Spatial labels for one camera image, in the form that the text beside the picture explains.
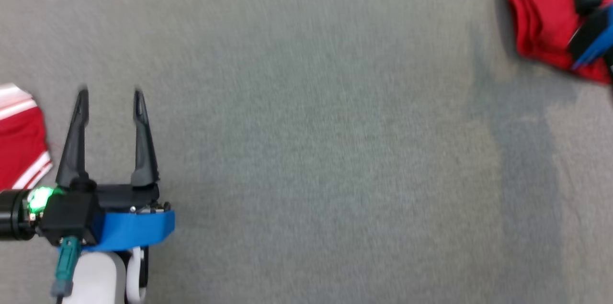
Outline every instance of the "gray carpet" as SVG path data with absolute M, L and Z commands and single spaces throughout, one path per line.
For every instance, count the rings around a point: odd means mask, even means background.
M 151 304 L 613 300 L 610 92 L 519 59 L 505 0 L 0 7 L 56 163 L 86 83 L 90 175 L 128 180 L 143 88 L 178 214 Z M 56 256 L 1 243 L 1 301 L 51 302 Z

